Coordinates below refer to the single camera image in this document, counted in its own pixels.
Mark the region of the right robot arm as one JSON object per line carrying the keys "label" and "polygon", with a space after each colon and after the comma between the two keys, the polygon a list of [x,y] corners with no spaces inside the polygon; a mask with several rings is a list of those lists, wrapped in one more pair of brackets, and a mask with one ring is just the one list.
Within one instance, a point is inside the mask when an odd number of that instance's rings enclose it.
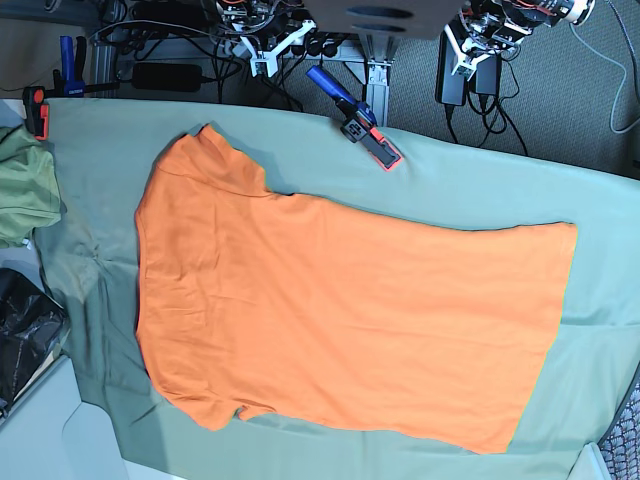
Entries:
{"label": "right robot arm", "polygon": [[302,1],[202,1],[209,38],[249,67],[273,78],[287,54],[302,56],[318,31]]}

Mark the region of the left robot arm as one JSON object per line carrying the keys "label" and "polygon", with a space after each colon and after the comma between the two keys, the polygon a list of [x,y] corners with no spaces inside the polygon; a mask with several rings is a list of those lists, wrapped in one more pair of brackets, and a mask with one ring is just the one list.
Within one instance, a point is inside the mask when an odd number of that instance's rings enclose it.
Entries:
{"label": "left robot arm", "polygon": [[536,28],[581,25],[594,6],[593,0],[467,1],[443,30],[453,49],[449,74],[469,80],[481,62],[517,50]]}

